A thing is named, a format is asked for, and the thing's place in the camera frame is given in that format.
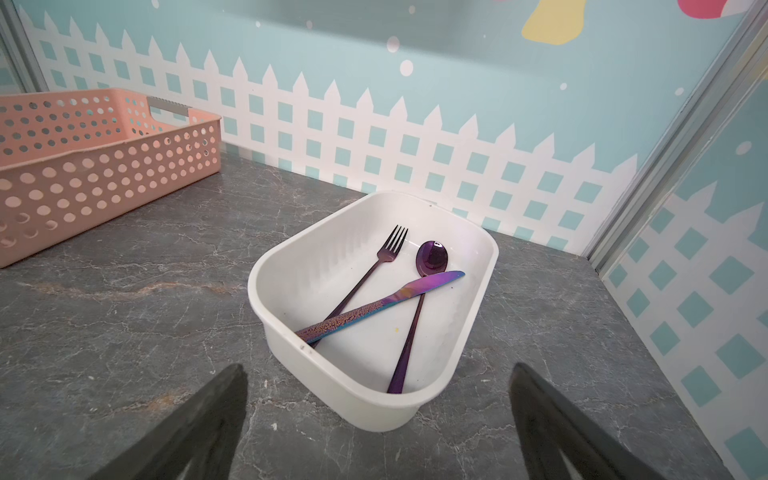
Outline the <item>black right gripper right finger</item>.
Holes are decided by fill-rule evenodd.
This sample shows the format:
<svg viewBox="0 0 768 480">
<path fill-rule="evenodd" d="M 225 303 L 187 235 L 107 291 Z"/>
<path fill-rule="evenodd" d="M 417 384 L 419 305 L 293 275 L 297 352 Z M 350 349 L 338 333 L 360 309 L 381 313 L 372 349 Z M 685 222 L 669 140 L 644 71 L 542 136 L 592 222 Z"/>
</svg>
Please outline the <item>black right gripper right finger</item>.
<svg viewBox="0 0 768 480">
<path fill-rule="evenodd" d="M 529 365 L 515 364 L 511 410 L 528 477 L 660 479 L 656 470 L 625 449 Z"/>
</svg>

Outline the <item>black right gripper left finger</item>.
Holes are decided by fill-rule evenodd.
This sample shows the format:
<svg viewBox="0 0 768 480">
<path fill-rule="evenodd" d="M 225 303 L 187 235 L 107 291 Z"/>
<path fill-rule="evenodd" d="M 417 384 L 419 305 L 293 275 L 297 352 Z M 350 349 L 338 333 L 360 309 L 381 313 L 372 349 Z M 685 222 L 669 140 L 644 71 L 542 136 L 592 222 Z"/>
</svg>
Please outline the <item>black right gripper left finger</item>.
<svg viewBox="0 0 768 480">
<path fill-rule="evenodd" d="M 227 479 L 246 416 L 240 364 L 219 372 L 93 479 Z"/>
</svg>

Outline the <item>purple metal spoon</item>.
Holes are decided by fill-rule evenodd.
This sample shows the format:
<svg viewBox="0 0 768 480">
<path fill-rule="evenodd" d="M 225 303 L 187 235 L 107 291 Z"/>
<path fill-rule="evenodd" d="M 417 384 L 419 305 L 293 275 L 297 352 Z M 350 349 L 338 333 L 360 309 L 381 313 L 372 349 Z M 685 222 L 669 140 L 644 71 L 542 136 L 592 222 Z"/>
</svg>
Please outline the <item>purple metal spoon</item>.
<svg viewBox="0 0 768 480">
<path fill-rule="evenodd" d="M 416 270 L 421 277 L 445 272 L 448 265 L 448 259 L 448 251 L 443 244 L 437 241 L 427 241 L 418 249 L 415 258 Z M 424 295 L 421 295 L 410 324 L 407 338 L 387 389 L 389 394 L 401 394 L 403 391 L 411 351 L 414 344 L 414 337 L 423 304 Z"/>
</svg>

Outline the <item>purple metal fork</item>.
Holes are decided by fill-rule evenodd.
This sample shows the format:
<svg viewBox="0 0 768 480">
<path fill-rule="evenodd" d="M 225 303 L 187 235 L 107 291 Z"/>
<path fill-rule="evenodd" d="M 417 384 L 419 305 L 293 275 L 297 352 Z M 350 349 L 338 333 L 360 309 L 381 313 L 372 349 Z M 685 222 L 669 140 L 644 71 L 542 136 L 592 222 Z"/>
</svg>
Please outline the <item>purple metal fork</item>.
<svg viewBox="0 0 768 480">
<path fill-rule="evenodd" d="M 352 290 L 341 300 L 336 308 L 329 314 L 329 318 L 340 315 L 347 304 L 353 299 L 359 289 L 366 283 L 371 275 L 376 271 L 378 267 L 383 264 L 394 262 L 399 255 L 405 240 L 407 239 L 409 229 L 397 225 L 382 247 L 377 252 L 377 261 L 371 266 L 371 268 L 365 273 L 365 275 L 357 282 Z"/>
</svg>

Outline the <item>white plastic tub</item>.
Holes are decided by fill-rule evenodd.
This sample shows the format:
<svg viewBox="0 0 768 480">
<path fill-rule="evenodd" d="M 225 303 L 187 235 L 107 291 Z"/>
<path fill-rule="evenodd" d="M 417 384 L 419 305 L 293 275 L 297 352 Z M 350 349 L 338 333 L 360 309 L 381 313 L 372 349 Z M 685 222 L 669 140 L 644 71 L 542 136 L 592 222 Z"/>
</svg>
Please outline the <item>white plastic tub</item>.
<svg viewBox="0 0 768 480">
<path fill-rule="evenodd" d="M 350 424 L 406 424 L 452 378 L 499 249 L 425 200 L 367 195 L 262 255 L 247 292 L 273 355 Z"/>
</svg>

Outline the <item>pink perforated plastic basket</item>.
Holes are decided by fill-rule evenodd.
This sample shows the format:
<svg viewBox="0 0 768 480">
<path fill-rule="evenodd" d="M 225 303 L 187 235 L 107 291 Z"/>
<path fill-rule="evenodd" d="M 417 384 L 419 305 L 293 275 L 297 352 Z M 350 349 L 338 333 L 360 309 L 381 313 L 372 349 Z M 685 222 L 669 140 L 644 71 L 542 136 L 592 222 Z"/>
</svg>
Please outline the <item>pink perforated plastic basket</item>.
<svg viewBox="0 0 768 480">
<path fill-rule="evenodd" d="M 2 97 L 2 266 L 219 172 L 220 122 L 119 88 Z"/>
</svg>

